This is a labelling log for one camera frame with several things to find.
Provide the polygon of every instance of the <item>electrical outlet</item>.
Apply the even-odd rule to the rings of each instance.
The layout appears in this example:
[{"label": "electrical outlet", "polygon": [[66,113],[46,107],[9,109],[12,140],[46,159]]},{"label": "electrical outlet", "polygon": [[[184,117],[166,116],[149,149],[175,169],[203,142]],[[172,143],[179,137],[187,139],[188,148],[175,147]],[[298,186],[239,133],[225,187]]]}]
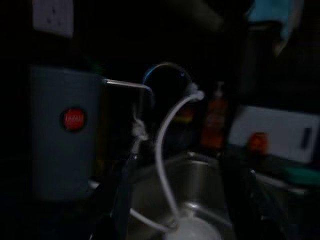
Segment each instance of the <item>electrical outlet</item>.
[{"label": "electrical outlet", "polygon": [[32,10],[32,24],[35,30],[72,38],[73,0],[33,0]]}]

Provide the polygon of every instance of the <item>orange bottle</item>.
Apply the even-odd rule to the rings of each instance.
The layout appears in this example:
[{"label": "orange bottle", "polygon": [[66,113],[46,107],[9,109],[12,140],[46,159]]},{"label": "orange bottle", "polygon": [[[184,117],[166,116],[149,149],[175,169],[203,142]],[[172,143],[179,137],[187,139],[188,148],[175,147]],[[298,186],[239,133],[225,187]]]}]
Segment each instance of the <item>orange bottle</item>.
[{"label": "orange bottle", "polygon": [[223,81],[217,82],[214,98],[208,104],[201,134],[201,145],[206,148],[220,150],[224,144],[224,127],[228,103],[223,99]]}]

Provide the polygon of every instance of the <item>red label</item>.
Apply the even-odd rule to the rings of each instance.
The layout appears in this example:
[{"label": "red label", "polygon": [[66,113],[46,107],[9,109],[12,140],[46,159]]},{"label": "red label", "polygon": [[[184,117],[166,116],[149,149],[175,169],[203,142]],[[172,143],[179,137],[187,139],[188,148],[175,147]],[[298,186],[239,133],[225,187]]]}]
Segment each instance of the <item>red label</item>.
[{"label": "red label", "polygon": [[85,125],[85,113],[81,109],[69,109],[64,112],[63,125],[69,131],[78,131]]}]

